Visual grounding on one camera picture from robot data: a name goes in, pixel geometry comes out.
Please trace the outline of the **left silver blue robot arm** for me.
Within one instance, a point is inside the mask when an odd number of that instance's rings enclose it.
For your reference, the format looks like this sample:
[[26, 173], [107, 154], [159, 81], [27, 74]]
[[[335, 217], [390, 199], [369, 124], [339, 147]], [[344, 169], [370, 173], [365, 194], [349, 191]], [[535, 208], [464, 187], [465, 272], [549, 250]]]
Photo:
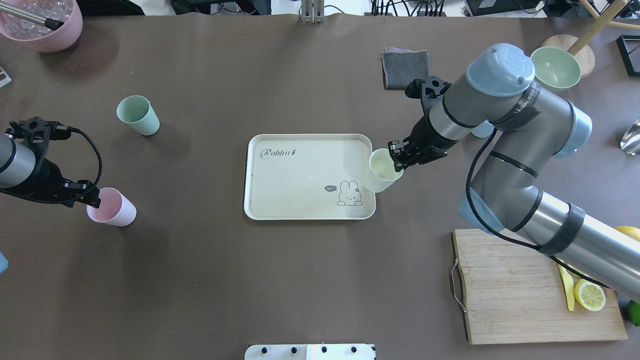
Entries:
[[[98, 182], [103, 160], [85, 132], [41, 117], [11, 121], [9, 125], [0, 139], [1, 193], [39, 204], [72, 208], [75, 202], [80, 202], [92, 208], [100, 207]], [[96, 153], [98, 171], [94, 181], [65, 178], [59, 167], [46, 158], [51, 141], [66, 141], [73, 133], [83, 136]]]

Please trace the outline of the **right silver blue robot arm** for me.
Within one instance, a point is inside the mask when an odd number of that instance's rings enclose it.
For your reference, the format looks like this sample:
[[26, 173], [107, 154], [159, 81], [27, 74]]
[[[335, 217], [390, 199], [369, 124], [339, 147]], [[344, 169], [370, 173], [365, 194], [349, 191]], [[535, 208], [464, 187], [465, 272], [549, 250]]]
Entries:
[[494, 44], [456, 82], [414, 79], [405, 94], [420, 100], [423, 116], [408, 137], [388, 142], [395, 170], [446, 157], [474, 128], [491, 123], [502, 134], [478, 172], [469, 171], [458, 214], [491, 234], [510, 230], [538, 253], [639, 301], [639, 242], [534, 185], [551, 158], [585, 144], [592, 121], [535, 81], [521, 48]]

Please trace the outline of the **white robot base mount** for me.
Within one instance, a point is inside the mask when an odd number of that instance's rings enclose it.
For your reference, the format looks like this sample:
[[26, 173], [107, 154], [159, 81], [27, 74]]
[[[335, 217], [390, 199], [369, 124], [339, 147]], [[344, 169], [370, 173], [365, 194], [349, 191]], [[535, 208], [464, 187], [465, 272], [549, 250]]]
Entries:
[[254, 344], [245, 360], [375, 360], [374, 345], [366, 343]]

